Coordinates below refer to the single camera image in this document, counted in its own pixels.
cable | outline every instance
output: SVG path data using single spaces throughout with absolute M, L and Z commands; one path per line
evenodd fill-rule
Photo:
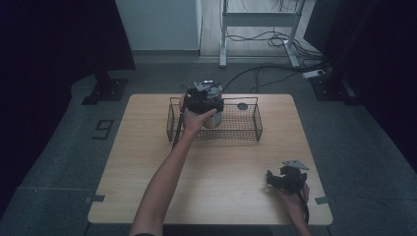
M 301 72 L 292 73 L 292 74 L 284 77 L 284 79 L 282 79 L 282 80 L 276 80 L 276 81 L 268 82 L 268 83 L 263 84 L 263 85 L 254 86 L 254 87 L 251 88 L 251 93 L 254 89 L 256 89 L 255 93 L 260 93 L 260 90 L 259 90 L 260 87 L 269 86 L 269 85 L 272 85 L 272 84 L 275 84 L 275 83 L 278 83 L 278 82 L 284 82 L 284 81 L 288 80 L 288 78 L 293 77 L 293 76 L 295 76 L 297 74 L 300 74 L 300 73 Z
M 263 69 L 263 68 L 278 68 L 278 69 L 283 69 L 283 70 L 288 70 L 288 71 L 293 71 L 296 73 L 304 73 L 304 72 L 308 72 L 308 71 L 314 71 L 314 70 L 319 70 L 322 69 L 324 67 L 327 67 L 329 65 L 328 62 L 321 62 L 317 65 L 311 66 L 311 67 L 304 67 L 304 68 L 294 68 L 294 67 L 290 67 L 290 66 L 283 66 L 283 65 L 278 65 L 278 64 L 269 64 L 269 65 L 264 65 L 264 66 L 258 66 L 258 67 L 254 67 L 254 68 L 250 68 L 247 69 L 241 73 L 239 73 L 238 75 L 236 75 L 235 77 L 233 77 L 227 84 L 226 86 L 224 86 L 223 88 L 223 92 L 226 91 L 226 89 L 230 86 L 231 83 L 233 83 L 237 78 L 239 78 L 240 76 L 242 76 L 245 73 L 251 72 L 251 71 L 255 71 L 258 69 Z

wire basket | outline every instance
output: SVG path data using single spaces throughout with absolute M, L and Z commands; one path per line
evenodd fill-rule
M 259 141 L 263 131 L 257 97 L 224 98 L 224 109 L 221 124 L 214 129 L 202 127 L 197 135 L 203 140 L 240 140 Z M 172 142 L 177 132 L 180 117 L 180 98 L 171 97 L 166 134 Z

metal stand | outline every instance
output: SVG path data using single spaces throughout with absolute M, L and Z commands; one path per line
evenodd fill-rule
M 293 51 L 293 42 L 304 3 L 305 0 L 302 0 L 295 13 L 227 13 L 227 0 L 223 0 L 219 66 L 226 67 L 226 29 L 228 27 L 291 27 L 291 34 L 288 40 L 285 40 L 285 50 L 292 66 L 299 67 L 300 64 Z

human arm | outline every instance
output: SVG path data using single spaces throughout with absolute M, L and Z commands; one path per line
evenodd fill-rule
M 301 206 L 300 199 L 296 194 L 290 194 L 284 190 L 277 190 L 279 198 L 284 204 L 284 208 L 287 211 L 295 231 L 298 236 L 311 236 L 309 225 L 304 219 L 304 210 Z M 310 188 L 307 184 L 304 184 L 301 195 L 303 195 L 305 201 L 309 200 Z
M 188 109 L 185 110 L 182 138 L 151 178 L 129 235 L 139 233 L 162 235 L 163 220 L 174 196 L 188 151 L 204 122 L 215 112 L 214 109 L 205 114 L 196 115 Z

power strip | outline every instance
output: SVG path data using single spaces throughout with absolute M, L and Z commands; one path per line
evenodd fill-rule
M 317 71 L 303 73 L 303 78 L 304 79 L 312 79 L 314 77 L 324 76 L 325 74 L 326 74 L 325 71 L 323 71 L 323 70 L 317 70 Z

